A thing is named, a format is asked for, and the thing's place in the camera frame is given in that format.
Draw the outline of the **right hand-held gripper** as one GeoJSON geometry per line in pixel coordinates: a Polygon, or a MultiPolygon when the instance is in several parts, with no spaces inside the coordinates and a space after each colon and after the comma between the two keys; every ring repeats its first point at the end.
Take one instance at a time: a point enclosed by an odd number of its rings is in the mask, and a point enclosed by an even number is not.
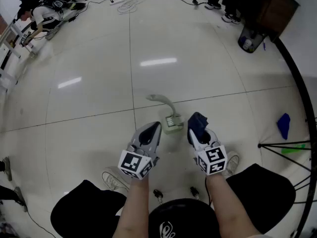
{"type": "Polygon", "coordinates": [[[211,145],[201,144],[193,130],[189,130],[191,144],[195,149],[196,163],[206,175],[214,175],[225,170],[227,165],[227,153],[224,145],[214,131],[207,129],[210,135],[211,145]]]}

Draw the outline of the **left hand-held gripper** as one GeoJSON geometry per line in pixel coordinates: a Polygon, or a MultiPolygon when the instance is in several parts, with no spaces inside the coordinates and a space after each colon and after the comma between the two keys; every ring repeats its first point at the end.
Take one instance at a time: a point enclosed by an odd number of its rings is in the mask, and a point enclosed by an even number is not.
{"type": "Polygon", "coordinates": [[[160,122],[151,122],[137,129],[127,149],[121,153],[118,168],[125,175],[142,180],[159,159],[156,149],[160,137],[160,122]]]}

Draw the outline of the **dark blue wiping cloth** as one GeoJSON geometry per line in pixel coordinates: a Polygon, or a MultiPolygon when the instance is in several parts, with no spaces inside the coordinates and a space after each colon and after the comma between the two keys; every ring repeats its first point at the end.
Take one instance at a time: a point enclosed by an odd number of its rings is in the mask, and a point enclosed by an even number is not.
{"type": "Polygon", "coordinates": [[[192,130],[198,139],[199,142],[205,137],[205,128],[209,124],[207,122],[208,118],[202,115],[199,112],[194,112],[191,117],[188,119],[188,130],[187,130],[187,139],[189,144],[193,145],[192,140],[190,138],[189,130],[192,130]]]}

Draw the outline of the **person's left forearm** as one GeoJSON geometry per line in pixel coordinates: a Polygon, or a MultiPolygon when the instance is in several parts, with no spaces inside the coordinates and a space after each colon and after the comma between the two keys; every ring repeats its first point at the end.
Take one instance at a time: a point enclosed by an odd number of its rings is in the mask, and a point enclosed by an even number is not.
{"type": "Polygon", "coordinates": [[[148,238],[148,228],[149,178],[134,178],[112,238],[148,238]]]}

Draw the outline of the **person's right forearm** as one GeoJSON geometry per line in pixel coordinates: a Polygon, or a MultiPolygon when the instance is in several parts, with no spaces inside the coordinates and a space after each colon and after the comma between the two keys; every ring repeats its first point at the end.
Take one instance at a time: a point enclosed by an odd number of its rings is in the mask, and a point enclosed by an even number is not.
{"type": "Polygon", "coordinates": [[[206,177],[221,238],[249,238],[260,232],[222,174],[206,177]]]}

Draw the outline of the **person's right white shoe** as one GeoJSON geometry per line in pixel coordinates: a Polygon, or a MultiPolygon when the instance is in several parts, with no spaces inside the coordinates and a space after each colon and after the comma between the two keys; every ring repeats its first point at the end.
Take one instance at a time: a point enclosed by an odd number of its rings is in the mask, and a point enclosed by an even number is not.
{"type": "Polygon", "coordinates": [[[240,156],[235,151],[230,151],[229,153],[227,153],[227,158],[228,160],[226,168],[222,172],[222,175],[225,179],[228,179],[235,174],[240,161],[240,156]]]}

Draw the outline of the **person's white shoe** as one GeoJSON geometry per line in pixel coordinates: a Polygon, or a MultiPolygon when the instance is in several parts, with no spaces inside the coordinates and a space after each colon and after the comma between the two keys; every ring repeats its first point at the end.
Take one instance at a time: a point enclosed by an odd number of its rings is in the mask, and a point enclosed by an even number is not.
{"type": "Polygon", "coordinates": [[[106,168],[106,170],[102,172],[102,179],[104,184],[111,191],[128,192],[129,190],[129,184],[126,182],[126,180],[118,172],[111,168],[106,168]]]}
{"type": "Polygon", "coordinates": [[[240,161],[240,156],[235,151],[230,151],[229,153],[227,153],[227,158],[228,160],[226,168],[222,172],[222,175],[225,179],[228,179],[235,174],[240,161]]]}

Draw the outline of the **person's left white shoe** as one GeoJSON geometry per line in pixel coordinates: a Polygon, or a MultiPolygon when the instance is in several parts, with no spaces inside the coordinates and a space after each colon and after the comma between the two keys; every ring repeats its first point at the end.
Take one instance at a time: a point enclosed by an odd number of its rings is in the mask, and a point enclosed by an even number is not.
{"type": "Polygon", "coordinates": [[[128,192],[129,190],[129,184],[126,182],[126,180],[118,172],[111,168],[106,168],[106,170],[102,172],[102,179],[104,184],[111,191],[128,192]]]}

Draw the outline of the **black tripod stand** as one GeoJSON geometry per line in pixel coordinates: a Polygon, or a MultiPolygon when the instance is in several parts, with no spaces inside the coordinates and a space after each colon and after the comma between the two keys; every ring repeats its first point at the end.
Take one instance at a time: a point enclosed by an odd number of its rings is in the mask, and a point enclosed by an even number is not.
{"type": "MultiPolygon", "coordinates": [[[[306,177],[305,179],[303,179],[301,182],[299,182],[298,184],[294,185],[294,187],[298,186],[299,184],[303,183],[304,181],[306,181],[307,179],[310,179],[310,182],[313,181],[313,169],[309,169],[308,167],[304,166],[303,164],[300,164],[299,162],[287,157],[285,154],[282,154],[281,153],[281,149],[284,148],[284,147],[287,147],[287,146],[295,146],[297,144],[303,144],[303,143],[310,143],[309,140],[306,140],[306,141],[297,141],[297,142],[288,142],[288,143],[273,143],[273,144],[269,144],[269,143],[259,143],[258,144],[258,148],[261,149],[261,148],[264,148],[296,165],[298,165],[299,167],[307,170],[310,175],[308,177],[306,177]]],[[[311,151],[311,148],[305,148],[304,151],[311,151]]]]}

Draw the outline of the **person's right leg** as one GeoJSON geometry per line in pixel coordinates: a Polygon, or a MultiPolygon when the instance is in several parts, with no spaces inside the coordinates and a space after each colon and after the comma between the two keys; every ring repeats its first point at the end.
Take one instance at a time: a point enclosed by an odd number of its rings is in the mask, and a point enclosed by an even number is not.
{"type": "Polygon", "coordinates": [[[258,164],[226,180],[262,234],[274,228],[289,212],[296,191],[289,179],[258,164]]]}

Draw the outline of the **person's leg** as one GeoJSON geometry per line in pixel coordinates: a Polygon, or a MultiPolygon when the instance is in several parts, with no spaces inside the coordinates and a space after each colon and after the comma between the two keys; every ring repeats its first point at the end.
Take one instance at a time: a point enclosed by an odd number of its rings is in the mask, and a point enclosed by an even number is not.
{"type": "Polygon", "coordinates": [[[296,191],[289,179],[258,164],[226,180],[262,234],[274,228],[289,212],[296,191]]]}
{"type": "Polygon", "coordinates": [[[62,238],[112,238],[125,201],[125,195],[84,180],[57,202],[51,224],[62,238]]]}

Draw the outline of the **black printed garment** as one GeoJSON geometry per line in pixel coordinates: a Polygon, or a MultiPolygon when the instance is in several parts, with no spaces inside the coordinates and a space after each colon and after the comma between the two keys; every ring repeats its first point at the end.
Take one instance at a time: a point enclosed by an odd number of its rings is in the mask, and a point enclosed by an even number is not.
{"type": "Polygon", "coordinates": [[[149,238],[221,238],[214,210],[191,199],[166,202],[149,214],[149,238]]]}

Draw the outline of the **bright blue cloth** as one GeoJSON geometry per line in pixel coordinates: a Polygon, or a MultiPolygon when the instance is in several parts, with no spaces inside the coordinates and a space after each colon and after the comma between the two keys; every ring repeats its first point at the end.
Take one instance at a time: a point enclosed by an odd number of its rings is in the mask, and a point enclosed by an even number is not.
{"type": "Polygon", "coordinates": [[[277,121],[277,127],[283,139],[288,139],[288,132],[290,127],[290,117],[287,113],[284,113],[281,118],[277,121]]]}

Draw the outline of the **green plastic object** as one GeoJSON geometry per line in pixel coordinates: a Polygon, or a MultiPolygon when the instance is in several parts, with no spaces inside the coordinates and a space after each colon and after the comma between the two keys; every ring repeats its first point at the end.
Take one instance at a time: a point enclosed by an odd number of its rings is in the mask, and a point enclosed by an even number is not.
{"type": "Polygon", "coordinates": [[[300,152],[302,150],[305,150],[306,145],[305,143],[303,144],[297,144],[295,146],[287,146],[281,149],[281,153],[282,154],[291,154],[291,153],[297,153],[300,152]]]}

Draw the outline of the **person's left leg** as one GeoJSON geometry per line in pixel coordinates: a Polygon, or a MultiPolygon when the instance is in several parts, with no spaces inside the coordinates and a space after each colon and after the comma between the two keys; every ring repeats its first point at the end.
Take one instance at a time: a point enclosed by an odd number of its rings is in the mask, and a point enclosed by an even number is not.
{"type": "Polygon", "coordinates": [[[57,202],[51,224],[62,238],[112,238],[125,201],[125,195],[84,180],[57,202]]]}

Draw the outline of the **black mesh waste bin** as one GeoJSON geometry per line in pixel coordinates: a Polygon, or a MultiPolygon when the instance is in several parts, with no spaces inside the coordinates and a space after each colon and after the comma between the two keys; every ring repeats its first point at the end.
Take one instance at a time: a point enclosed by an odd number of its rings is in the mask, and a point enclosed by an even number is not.
{"type": "Polygon", "coordinates": [[[258,46],[263,42],[263,39],[265,39],[265,37],[266,37],[265,33],[259,32],[245,25],[238,39],[238,45],[243,51],[252,54],[258,48],[258,46]],[[242,48],[245,39],[250,39],[252,41],[252,45],[250,46],[249,50],[244,50],[242,48]]]}

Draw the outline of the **brown wooden cabinet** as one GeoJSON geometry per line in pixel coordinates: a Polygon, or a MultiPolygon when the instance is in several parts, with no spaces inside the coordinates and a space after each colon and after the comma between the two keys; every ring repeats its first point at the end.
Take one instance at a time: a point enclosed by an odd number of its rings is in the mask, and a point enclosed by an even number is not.
{"type": "Polygon", "coordinates": [[[264,31],[274,41],[285,30],[298,7],[295,0],[243,0],[241,12],[250,25],[264,31]]]}

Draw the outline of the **black curved hoop frame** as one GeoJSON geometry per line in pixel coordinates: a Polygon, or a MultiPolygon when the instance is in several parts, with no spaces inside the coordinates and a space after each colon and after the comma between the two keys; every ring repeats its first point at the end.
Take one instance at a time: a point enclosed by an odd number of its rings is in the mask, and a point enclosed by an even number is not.
{"type": "Polygon", "coordinates": [[[290,53],[288,52],[287,48],[285,47],[283,42],[280,40],[280,38],[278,37],[275,38],[273,43],[276,45],[277,49],[282,54],[285,62],[287,63],[292,73],[294,81],[297,85],[298,91],[300,93],[300,96],[303,102],[305,113],[306,113],[310,140],[312,141],[312,149],[311,149],[312,172],[310,177],[309,190],[308,190],[308,195],[307,195],[304,211],[300,219],[299,225],[297,227],[296,235],[294,236],[294,238],[300,238],[300,235],[302,234],[304,229],[304,225],[306,224],[306,221],[308,219],[308,216],[313,204],[313,200],[314,200],[315,189],[317,187],[317,125],[316,125],[315,114],[314,114],[313,106],[309,97],[308,90],[306,88],[304,80],[293,58],[291,57],[290,53]]]}

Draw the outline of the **white table frame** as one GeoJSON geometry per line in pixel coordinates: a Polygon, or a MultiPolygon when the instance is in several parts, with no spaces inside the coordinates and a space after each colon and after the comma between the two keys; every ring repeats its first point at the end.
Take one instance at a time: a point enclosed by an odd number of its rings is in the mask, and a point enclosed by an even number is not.
{"type": "MultiPolygon", "coordinates": [[[[9,44],[9,42],[7,41],[7,37],[9,36],[11,32],[15,32],[18,37],[22,37],[24,34],[15,25],[15,19],[12,20],[8,24],[8,26],[5,28],[3,33],[0,35],[0,51],[1,51],[2,45],[5,45],[9,49],[11,54],[15,55],[18,59],[21,59],[21,54],[14,47],[12,47],[11,44],[9,44]]],[[[29,58],[36,57],[37,52],[33,49],[34,48],[33,44],[29,44],[23,48],[25,48],[29,52],[29,58]]],[[[8,92],[8,88],[4,86],[3,80],[7,79],[9,82],[14,83],[16,85],[18,84],[19,78],[20,78],[20,75],[11,75],[7,71],[2,70],[0,67],[0,93],[8,92]]]]}

